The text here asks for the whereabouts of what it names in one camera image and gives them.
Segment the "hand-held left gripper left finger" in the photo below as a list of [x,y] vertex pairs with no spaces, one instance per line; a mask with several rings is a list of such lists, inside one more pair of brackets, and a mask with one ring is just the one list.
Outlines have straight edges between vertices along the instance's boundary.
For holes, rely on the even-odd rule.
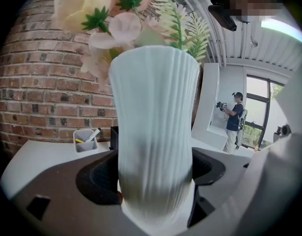
[[109,150],[44,170],[12,203],[44,236],[143,236],[122,211],[118,151]]

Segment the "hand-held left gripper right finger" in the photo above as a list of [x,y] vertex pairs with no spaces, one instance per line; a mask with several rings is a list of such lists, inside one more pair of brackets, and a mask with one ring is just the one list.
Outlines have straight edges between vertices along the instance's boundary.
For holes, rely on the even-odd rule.
[[269,147],[248,158],[193,148],[192,236],[256,236],[290,209],[302,188],[302,152]]

